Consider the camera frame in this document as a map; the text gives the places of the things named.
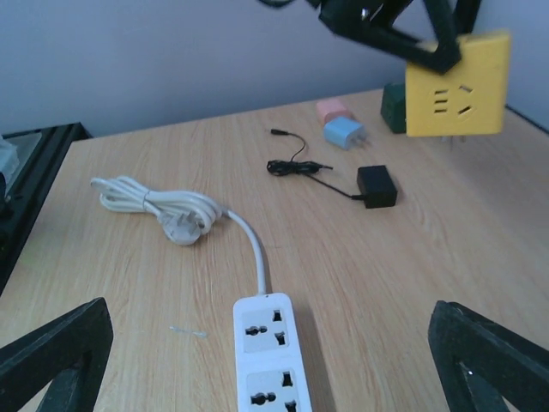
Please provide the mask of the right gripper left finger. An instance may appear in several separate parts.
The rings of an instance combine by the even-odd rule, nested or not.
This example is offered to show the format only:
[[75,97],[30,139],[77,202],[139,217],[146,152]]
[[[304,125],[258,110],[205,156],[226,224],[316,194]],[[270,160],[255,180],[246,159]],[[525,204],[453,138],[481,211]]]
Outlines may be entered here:
[[112,348],[103,297],[1,348],[1,410],[18,411],[43,388],[39,411],[92,411]]

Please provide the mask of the dark green dragon charger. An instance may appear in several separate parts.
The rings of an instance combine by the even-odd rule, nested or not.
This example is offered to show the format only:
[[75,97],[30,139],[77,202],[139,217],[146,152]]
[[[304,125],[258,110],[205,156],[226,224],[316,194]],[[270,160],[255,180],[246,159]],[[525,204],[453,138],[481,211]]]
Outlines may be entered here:
[[389,83],[383,87],[380,113],[383,121],[393,133],[402,134],[407,131],[404,83]]

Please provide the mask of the pink plug adapter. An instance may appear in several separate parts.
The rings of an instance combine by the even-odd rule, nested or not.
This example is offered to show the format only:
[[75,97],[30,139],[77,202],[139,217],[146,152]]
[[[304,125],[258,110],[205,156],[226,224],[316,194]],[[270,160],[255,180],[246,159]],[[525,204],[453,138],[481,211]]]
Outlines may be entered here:
[[322,125],[338,117],[355,119],[353,112],[338,98],[319,100],[316,103],[317,116]]

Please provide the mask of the white power strip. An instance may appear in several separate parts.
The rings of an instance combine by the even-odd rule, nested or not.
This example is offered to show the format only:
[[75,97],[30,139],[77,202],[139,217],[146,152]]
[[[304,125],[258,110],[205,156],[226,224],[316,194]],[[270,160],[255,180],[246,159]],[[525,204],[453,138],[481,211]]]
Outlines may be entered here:
[[283,293],[233,306],[239,411],[311,411],[293,304]]

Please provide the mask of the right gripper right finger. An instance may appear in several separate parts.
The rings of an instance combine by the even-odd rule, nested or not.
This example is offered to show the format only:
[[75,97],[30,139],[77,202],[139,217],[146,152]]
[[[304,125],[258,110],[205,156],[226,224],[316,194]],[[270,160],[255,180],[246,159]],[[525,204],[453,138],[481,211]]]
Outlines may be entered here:
[[440,300],[428,343],[451,411],[548,410],[548,351],[457,303]]

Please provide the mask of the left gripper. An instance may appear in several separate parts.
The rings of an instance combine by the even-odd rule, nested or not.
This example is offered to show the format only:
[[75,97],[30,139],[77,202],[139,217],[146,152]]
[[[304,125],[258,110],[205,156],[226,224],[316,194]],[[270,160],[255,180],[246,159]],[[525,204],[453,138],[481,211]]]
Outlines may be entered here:
[[413,36],[393,27],[411,1],[309,0],[318,19],[334,34],[402,58],[438,74],[445,74],[461,59],[458,37],[474,29],[481,0],[425,0],[424,5],[437,44],[430,51]]

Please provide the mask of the black plug adapter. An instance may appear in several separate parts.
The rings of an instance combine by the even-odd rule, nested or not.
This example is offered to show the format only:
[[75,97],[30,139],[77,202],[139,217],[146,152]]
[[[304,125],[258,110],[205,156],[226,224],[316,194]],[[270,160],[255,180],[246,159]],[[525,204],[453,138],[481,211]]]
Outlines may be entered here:
[[360,193],[352,200],[362,201],[367,209],[394,207],[398,190],[385,165],[359,167],[357,186]]

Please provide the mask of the light blue charger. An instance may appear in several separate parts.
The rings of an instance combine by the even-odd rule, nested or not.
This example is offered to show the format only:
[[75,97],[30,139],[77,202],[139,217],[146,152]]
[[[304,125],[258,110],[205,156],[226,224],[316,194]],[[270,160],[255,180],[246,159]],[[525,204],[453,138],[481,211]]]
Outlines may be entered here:
[[362,146],[366,142],[367,133],[360,122],[337,117],[324,125],[323,137],[338,148],[349,150],[355,146]]

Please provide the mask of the yellow cube adapter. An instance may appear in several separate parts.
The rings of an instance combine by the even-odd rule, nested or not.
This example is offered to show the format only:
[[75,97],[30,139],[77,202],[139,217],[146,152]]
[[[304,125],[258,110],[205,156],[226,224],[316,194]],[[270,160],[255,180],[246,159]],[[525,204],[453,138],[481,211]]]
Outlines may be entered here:
[[407,136],[493,135],[503,129],[510,32],[464,34],[458,41],[462,59],[443,75],[407,64]]

